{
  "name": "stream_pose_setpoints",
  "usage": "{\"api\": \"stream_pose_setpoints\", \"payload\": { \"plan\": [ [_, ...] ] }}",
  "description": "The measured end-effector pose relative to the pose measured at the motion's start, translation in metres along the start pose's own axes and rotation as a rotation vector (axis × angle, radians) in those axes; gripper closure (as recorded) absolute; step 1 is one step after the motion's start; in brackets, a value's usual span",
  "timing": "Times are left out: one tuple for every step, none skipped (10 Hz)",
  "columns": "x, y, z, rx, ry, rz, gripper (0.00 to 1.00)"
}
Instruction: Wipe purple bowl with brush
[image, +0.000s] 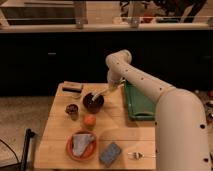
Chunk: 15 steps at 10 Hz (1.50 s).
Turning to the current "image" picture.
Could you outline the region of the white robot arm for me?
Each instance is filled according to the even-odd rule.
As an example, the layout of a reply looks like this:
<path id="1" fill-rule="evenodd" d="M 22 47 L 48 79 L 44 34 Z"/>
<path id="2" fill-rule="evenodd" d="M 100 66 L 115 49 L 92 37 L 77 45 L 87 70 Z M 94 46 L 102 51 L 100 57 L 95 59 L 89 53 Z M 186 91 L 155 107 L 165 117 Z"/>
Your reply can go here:
<path id="1" fill-rule="evenodd" d="M 208 127 L 201 100 L 131 65 L 132 55 L 120 50 L 106 57 L 107 81 L 123 78 L 155 105 L 156 171 L 211 171 Z"/>

